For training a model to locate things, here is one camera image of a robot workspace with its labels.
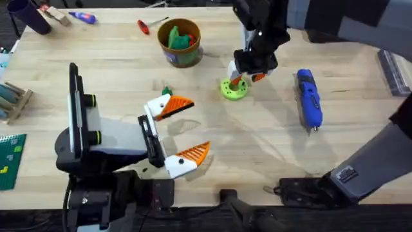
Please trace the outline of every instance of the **green base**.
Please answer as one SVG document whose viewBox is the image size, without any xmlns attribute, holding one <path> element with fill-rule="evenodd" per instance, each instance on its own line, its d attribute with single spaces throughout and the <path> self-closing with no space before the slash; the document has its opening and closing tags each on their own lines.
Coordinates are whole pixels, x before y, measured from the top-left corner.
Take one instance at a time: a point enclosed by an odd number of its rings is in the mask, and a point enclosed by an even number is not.
<svg viewBox="0 0 412 232">
<path fill-rule="evenodd" d="M 26 135 L 0 137 L 0 190 L 14 189 Z"/>
<path fill-rule="evenodd" d="M 232 90 L 230 89 L 229 86 L 230 86 L 229 78 L 224 79 L 220 83 L 220 92 L 227 99 L 236 101 L 246 96 L 248 86 L 245 80 L 240 79 L 238 83 L 238 90 Z"/>
</svg>

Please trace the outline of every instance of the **green circuit board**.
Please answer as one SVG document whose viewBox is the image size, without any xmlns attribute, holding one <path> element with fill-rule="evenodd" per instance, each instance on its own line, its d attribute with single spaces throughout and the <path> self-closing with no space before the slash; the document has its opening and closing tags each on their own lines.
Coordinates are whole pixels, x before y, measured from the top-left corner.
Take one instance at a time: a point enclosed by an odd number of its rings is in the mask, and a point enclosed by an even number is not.
<svg viewBox="0 0 412 232">
<path fill-rule="evenodd" d="M 26 135 L 0 137 L 0 190 L 14 189 Z"/>
</svg>

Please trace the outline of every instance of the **green object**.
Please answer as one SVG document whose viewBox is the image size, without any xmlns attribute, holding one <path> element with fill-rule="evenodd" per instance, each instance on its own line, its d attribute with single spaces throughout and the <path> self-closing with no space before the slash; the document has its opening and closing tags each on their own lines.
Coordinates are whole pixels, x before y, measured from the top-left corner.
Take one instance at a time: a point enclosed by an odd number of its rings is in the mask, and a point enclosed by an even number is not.
<svg viewBox="0 0 412 232">
<path fill-rule="evenodd" d="M 14 189 L 26 135 L 0 137 L 0 190 Z"/>
<path fill-rule="evenodd" d="M 220 92 L 227 99 L 236 101 L 246 96 L 248 86 L 245 80 L 240 79 L 237 87 L 237 90 L 231 89 L 230 80 L 226 78 L 220 83 Z"/>
<path fill-rule="evenodd" d="M 176 38 L 174 38 L 173 44 L 172 44 L 172 49 L 175 50 L 183 50 L 186 49 L 188 47 L 190 47 L 190 40 L 191 38 L 189 38 L 188 35 L 185 36 L 176 36 Z"/>
<path fill-rule="evenodd" d="M 162 91 L 162 95 L 166 95 L 166 94 L 170 94 L 170 96 L 173 96 L 173 92 L 171 89 L 169 89 L 169 87 L 165 87 Z"/>
<path fill-rule="evenodd" d="M 173 41 L 176 37 L 179 36 L 179 30 L 177 26 L 174 26 L 172 30 L 169 32 L 169 41 L 167 43 L 167 48 L 172 49 Z"/>
</svg>

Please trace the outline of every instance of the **blue marker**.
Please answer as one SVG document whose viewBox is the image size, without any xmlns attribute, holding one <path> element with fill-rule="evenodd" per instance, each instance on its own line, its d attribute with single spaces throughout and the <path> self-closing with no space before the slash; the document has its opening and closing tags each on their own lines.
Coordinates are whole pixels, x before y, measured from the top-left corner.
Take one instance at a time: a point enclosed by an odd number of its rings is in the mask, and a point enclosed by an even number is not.
<svg viewBox="0 0 412 232">
<path fill-rule="evenodd" d="M 85 23 L 88 23 L 88 24 L 96 23 L 96 17 L 94 15 L 81 13 L 81 12 L 69 12 L 69 14 L 72 15 L 73 17 L 76 17 L 77 19 L 80 19 L 81 21 L 84 21 Z"/>
<path fill-rule="evenodd" d="M 301 69 L 297 72 L 302 112 L 306 125 L 315 131 L 322 124 L 321 98 L 317 93 L 315 79 L 310 70 Z"/>
</svg>

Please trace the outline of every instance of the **green plastic lid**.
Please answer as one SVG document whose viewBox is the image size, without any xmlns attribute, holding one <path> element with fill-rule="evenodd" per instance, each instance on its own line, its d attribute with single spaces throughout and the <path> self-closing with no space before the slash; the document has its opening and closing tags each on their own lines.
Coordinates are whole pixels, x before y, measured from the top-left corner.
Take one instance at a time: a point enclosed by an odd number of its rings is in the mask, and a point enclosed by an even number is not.
<svg viewBox="0 0 412 232">
<path fill-rule="evenodd" d="M 238 89 L 237 90 L 232 90 L 230 88 L 230 79 L 226 78 L 220 83 L 220 92 L 221 94 L 232 101 L 236 101 L 239 99 L 244 98 L 247 93 L 247 83 L 244 79 L 240 79 L 238 83 Z"/>
</svg>

